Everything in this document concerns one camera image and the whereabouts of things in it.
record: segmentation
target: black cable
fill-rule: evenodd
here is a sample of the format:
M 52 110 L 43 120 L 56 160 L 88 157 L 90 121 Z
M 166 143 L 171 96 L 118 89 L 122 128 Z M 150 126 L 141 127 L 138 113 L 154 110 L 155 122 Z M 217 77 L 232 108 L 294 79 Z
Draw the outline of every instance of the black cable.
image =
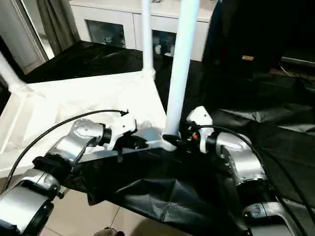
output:
M 302 192 L 302 190 L 299 188 L 299 186 L 297 185 L 297 183 L 295 182 L 295 180 L 293 179 L 293 177 L 290 175 L 290 173 L 287 171 L 287 169 L 283 166 L 283 164 L 277 159 L 275 158 L 273 155 L 269 154 L 268 152 L 264 151 L 265 154 L 267 154 L 274 162 L 277 163 L 277 165 L 280 167 L 280 169 L 282 170 L 282 172 L 285 174 L 285 176 L 288 178 L 289 182 L 292 184 L 295 192 L 299 195 L 299 197 L 301 198 L 303 204 L 305 205 L 307 211 L 310 214 L 310 217 L 313 221 L 313 224 L 315 225 L 315 214 L 312 210 L 311 205 L 309 204 L 309 202 L 307 201 L 304 193 Z
M 85 117 L 85 116 L 89 116 L 89 115 L 92 115 L 92 114 L 96 114 L 96 113 L 103 113 L 103 112 L 118 112 L 120 113 L 121 115 L 125 115 L 126 112 L 124 111 L 119 111 L 119 110 L 98 110 L 98 111 L 92 111 L 92 112 L 87 112 L 87 113 L 84 113 L 84 114 L 81 114 L 81 115 L 78 115 L 78 116 L 75 116 L 75 117 L 72 117 L 72 118 L 69 118 L 69 119 L 66 119 L 56 125 L 54 125 L 53 127 L 49 128 L 48 130 L 46 130 L 44 133 L 42 133 L 41 135 L 39 135 L 36 139 L 34 139 L 24 150 L 23 152 L 19 155 L 19 157 L 16 159 L 16 161 L 14 162 L 13 166 L 12 166 L 12 169 L 8 175 L 8 178 L 5 182 L 5 185 L 1 191 L 1 193 L 3 193 L 5 190 L 8 189 L 9 185 L 10 185 L 10 182 L 12 180 L 12 177 L 13 177 L 13 174 L 18 166 L 18 164 L 20 163 L 20 161 L 22 160 L 22 158 L 24 157 L 24 155 L 39 141 L 41 140 L 44 136 L 46 136 L 47 134 L 49 134 L 51 131 L 57 129 L 58 127 L 66 124 L 66 123 L 69 123 L 75 119 L 78 119 L 78 118 L 81 118 L 81 117 Z
M 280 192 L 278 190 L 278 188 L 276 187 L 276 185 L 273 183 L 272 179 L 271 179 L 271 175 L 269 174 L 268 169 L 266 168 L 263 159 L 261 158 L 261 155 L 259 154 L 259 152 L 255 149 L 255 147 L 246 139 L 244 138 L 242 135 L 234 132 L 233 130 L 221 127 L 221 126 L 217 126 L 217 125 L 198 125 L 197 126 L 198 129 L 201 128 L 213 128 L 213 129 L 218 129 L 230 134 L 235 135 L 236 137 L 238 137 L 239 139 L 241 139 L 244 143 L 246 143 L 253 151 L 253 153 L 257 156 L 258 160 L 260 161 L 267 177 L 269 180 L 270 185 L 273 187 L 273 189 L 276 192 L 277 198 L 279 199 L 279 202 L 283 205 L 283 207 L 285 208 L 285 210 L 287 211 L 287 213 L 291 216 L 292 220 L 294 221 L 294 223 L 296 224 L 296 226 L 299 228 L 299 230 L 301 231 L 303 236 L 308 236 L 306 231 L 304 230 L 302 224 L 300 223 L 300 221 L 297 219 L 297 217 L 294 215 L 294 213 L 291 211 L 291 209 L 289 208 L 289 206 L 284 202 L 283 197 L 281 197 Z

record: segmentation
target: black cloth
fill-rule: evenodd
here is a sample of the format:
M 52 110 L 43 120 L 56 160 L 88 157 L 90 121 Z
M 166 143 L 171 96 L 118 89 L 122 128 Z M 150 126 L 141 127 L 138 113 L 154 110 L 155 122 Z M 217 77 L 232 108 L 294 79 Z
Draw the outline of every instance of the black cloth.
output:
M 156 86 L 166 109 L 172 59 L 154 63 Z M 79 42 L 25 80 L 34 83 L 141 68 L 139 51 Z M 260 151 L 277 157 L 315 206 L 314 91 L 311 80 L 212 68 L 192 61 L 182 119 L 204 105 L 214 124 L 247 135 Z M 263 153 L 262 157 L 282 195 L 294 201 L 290 206 L 309 235 L 315 235 L 286 177 L 269 157 Z M 79 164 L 64 185 L 87 193 L 91 205 L 109 200 L 193 235 L 229 235 L 234 228 L 208 159 L 208 155 L 180 151 L 143 151 L 125 155 L 122 163 L 107 158 Z

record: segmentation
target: cabinet door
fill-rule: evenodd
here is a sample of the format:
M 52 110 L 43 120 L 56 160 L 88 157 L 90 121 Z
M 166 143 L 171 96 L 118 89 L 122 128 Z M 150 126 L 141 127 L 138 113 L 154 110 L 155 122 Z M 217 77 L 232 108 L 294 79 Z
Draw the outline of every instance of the cabinet door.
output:
M 82 40 L 136 49 L 132 13 L 83 6 L 71 9 Z
M 142 51 L 142 21 L 140 14 L 133 15 L 137 50 Z M 153 49 L 155 54 L 173 56 L 178 19 L 151 16 L 153 30 Z M 202 61 L 209 23 L 197 22 L 192 60 Z

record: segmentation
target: white cabinet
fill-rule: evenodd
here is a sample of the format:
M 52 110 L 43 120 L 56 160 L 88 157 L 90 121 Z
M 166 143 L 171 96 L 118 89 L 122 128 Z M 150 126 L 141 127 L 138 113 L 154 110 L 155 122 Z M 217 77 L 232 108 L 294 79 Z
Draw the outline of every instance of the white cabinet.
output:
M 82 6 L 71 9 L 82 40 L 136 49 L 132 13 Z
M 180 4 L 180 0 L 151 4 L 157 54 L 174 54 Z M 141 0 L 72 0 L 70 5 L 82 40 L 142 50 Z M 200 0 L 192 60 L 202 60 L 215 5 L 216 1 Z
M 155 53 L 165 54 L 173 56 L 174 46 L 176 39 L 176 32 L 178 28 L 178 19 L 167 18 L 160 16 L 152 16 L 151 24 L 153 30 L 153 47 Z M 136 47 L 137 50 L 142 51 L 142 24 L 141 15 L 133 15 Z M 208 35 L 209 23 L 197 22 L 196 33 L 195 33 L 195 43 L 193 46 L 193 51 L 191 55 L 192 60 L 202 60 L 205 43 Z

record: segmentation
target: wall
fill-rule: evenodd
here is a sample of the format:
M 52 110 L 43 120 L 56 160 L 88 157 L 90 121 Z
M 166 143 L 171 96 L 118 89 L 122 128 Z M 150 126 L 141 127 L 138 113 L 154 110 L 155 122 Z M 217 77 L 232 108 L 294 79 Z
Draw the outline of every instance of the wall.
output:
M 26 73 L 43 63 L 10 0 L 0 1 L 0 35 Z

